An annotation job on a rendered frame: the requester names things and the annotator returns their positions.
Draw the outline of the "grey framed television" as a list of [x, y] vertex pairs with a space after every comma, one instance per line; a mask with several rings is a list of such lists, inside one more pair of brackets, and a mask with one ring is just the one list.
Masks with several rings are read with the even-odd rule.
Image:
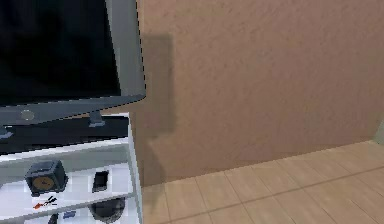
[[137, 0], [0, 0], [0, 139], [145, 96]]

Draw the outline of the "orange handled scissors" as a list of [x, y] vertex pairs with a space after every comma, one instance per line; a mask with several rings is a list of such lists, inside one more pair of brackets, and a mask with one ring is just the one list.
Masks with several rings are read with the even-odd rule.
[[57, 198], [54, 197], [54, 196], [50, 196], [44, 200], [42, 199], [37, 199], [34, 201], [34, 206], [33, 208], [34, 209], [39, 209], [41, 207], [44, 207], [44, 206], [48, 206], [50, 204], [54, 204], [56, 202]]

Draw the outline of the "black cell phone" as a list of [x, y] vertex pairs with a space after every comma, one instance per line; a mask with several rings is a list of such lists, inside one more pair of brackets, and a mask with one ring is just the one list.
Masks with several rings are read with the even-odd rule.
[[92, 192], [100, 192], [107, 189], [109, 171], [96, 172], [93, 180]]

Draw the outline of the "white television stand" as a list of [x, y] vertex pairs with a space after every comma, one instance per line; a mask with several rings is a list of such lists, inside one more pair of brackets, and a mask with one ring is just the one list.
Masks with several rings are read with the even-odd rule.
[[[86, 118], [64, 119], [29, 126], [9, 126], [0, 135], [0, 224], [105, 224], [88, 209], [94, 203], [125, 199], [122, 216], [112, 224], [144, 224], [142, 194], [131, 124], [127, 113], [103, 117], [91, 127]], [[60, 160], [68, 176], [63, 192], [32, 197], [25, 181], [37, 162]], [[109, 171], [107, 189], [92, 192], [96, 172]], [[54, 204], [34, 209], [34, 201], [50, 196]], [[67, 211], [75, 217], [63, 219]]]

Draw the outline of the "black cube alarm clock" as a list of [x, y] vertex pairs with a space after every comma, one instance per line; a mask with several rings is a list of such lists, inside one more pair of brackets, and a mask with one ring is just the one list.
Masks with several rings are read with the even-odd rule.
[[31, 196], [39, 197], [49, 192], [63, 192], [68, 176], [60, 160], [51, 160], [34, 163], [26, 173], [25, 181]]

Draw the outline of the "black round bowl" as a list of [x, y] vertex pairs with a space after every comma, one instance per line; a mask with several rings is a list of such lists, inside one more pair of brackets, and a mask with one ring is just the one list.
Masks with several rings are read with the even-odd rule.
[[125, 209], [125, 199], [116, 198], [108, 201], [94, 203], [88, 206], [93, 218], [105, 224], [117, 221]]

